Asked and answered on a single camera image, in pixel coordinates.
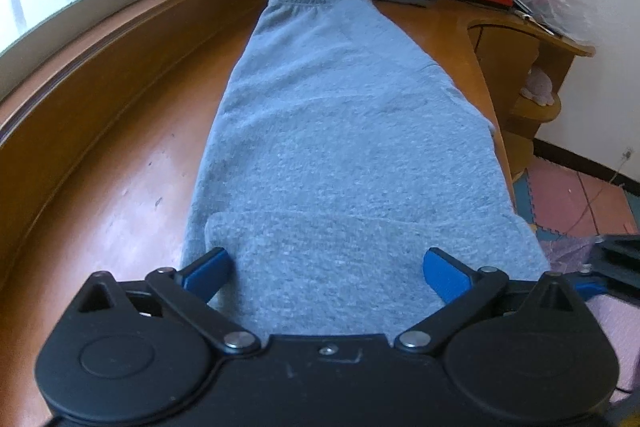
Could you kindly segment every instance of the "white wall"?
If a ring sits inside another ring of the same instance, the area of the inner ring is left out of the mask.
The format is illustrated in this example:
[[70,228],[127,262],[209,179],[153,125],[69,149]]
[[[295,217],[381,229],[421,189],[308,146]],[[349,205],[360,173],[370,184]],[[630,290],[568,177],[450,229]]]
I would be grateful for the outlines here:
[[640,0],[594,0],[598,49],[576,58],[560,91],[562,112],[538,138],[640,181]]

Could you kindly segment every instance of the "wooden table surface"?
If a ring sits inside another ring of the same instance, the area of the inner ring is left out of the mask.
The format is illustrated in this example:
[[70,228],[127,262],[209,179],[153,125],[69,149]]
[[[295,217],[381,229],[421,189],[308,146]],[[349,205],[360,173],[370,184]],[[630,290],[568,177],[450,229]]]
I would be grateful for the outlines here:
[[[495,123],[467,29],[503,15],[451,0],[429,9],[376,5]],[[210,125],[255,20],[255,14],[245,17],[206,42],[149,89],[42,211],[0,295],[0,427],[33,427],[47,419],[33,380],[35,357],[91,272],[135,280],[178,263]],[[499,132],[495,145],[508,179]]]

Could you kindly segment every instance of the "window frame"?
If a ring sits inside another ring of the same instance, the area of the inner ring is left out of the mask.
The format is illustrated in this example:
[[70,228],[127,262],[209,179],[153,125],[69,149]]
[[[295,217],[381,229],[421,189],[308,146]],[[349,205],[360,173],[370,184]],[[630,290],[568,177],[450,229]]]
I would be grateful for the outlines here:
[[0,52],[0,102],[51,55],[107,17],[139,0],[76,0]]

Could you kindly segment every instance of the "round shelf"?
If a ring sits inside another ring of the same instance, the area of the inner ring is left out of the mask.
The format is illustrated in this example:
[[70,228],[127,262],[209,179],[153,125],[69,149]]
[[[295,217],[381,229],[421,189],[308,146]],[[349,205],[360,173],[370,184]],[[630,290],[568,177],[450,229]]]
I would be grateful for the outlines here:
[[560,114],[562,103],[557,93],[553,93],[554,105],[538,105],[537,103],[518,95],[516,103],[511,109],[511,116],[524,118],[539,123],[546,123],[555,120]]
[[502,132],[502,140],[507,151],[511,180],[516,181],[533,158],[533,142],[508,131]]

